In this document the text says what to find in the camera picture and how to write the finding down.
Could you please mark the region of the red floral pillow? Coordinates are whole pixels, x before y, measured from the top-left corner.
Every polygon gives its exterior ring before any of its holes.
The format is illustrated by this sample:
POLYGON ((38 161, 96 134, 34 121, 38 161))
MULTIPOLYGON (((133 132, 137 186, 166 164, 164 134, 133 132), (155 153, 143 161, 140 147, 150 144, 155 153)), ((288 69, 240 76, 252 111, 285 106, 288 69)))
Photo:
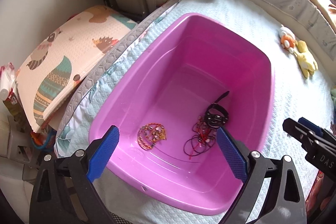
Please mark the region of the red floral pillow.
POLYGON ((310 190, 310 193, 305 201, 307 215, 310 216, 313 213, 315 205, 319 206, 320 210, 323 210, 329 203, 331 197, 324 198, 320 203, 317 202, 317 196, 321 190, 324 174, 319 170, 315 182, 310 190))

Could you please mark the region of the purple plastic bin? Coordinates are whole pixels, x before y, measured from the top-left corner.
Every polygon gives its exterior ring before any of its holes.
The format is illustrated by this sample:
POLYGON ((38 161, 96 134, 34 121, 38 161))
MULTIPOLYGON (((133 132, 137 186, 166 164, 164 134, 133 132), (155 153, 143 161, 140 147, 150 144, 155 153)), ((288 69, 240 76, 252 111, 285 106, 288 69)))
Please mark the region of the purple plastic bin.
POLYGON ((273 110, 270 60, 248 40, 196 13, 181 16, 140 55, 94 118, 89 139, 120 132, 108 169, 170 206, 201 215, 227 210, 241 187, 215 145, 192 157, 193 126, 220 101, 226 128, 261 150, 273 110))

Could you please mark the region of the grey padded bed bumper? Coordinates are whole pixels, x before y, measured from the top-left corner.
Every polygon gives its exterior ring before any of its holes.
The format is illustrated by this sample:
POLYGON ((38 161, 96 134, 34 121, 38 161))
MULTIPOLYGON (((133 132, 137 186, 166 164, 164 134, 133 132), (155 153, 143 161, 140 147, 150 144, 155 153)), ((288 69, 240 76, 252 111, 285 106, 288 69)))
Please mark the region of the grey padded bed bumper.
POLYGON ((303 25, 322 50, 335 59, 335 32, 310 0, 263 0, 303 25))

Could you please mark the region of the yellow plush toy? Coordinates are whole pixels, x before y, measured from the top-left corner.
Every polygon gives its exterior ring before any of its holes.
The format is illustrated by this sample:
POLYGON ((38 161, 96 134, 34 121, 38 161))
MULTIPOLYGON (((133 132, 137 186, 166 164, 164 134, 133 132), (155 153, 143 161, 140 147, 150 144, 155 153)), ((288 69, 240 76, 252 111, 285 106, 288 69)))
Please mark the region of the yellow plush toy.
POLYGON ((306 79, 318 71, 317 61, 309 51, 306 42, 303 40, 296 41, 294 55, 297 59, 302 74, 306 79))

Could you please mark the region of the animal print play mat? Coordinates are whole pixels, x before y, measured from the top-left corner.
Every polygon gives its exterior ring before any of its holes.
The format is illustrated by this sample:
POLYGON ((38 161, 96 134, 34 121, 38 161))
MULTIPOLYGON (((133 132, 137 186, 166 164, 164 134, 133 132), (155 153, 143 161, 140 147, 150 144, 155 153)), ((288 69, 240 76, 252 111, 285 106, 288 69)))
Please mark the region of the animal print play mat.
POLYGON ((137 23, 97 5, 49 34, 17 75, 18 94, 33 132, 40 132, 92 68, 137 23))

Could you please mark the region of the orange white plush toy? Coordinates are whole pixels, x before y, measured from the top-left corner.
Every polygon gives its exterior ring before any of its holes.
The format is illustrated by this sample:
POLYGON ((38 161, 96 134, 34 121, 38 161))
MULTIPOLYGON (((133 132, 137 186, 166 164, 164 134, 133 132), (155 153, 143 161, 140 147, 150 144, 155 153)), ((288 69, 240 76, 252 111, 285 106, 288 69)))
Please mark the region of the orange white plush toy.
POLYGON ((297 42, 295 34, 289 28, 283 25, 280 27, 278 34, 280 36, 280 43, 282 48, 293 54, 297 42))

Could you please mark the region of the black wrist watch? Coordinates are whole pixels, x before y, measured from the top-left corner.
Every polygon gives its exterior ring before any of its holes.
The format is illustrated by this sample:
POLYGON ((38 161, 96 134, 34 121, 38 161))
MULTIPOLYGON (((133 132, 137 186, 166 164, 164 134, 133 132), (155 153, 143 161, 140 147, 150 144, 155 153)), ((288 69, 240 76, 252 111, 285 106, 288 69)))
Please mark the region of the black wrist watch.
POLYGON ((229 95, 229 91, 224 92, 206 109, 204 121, 210 128, 220 128, 229 120, 228 111, 219 102, 229 95))

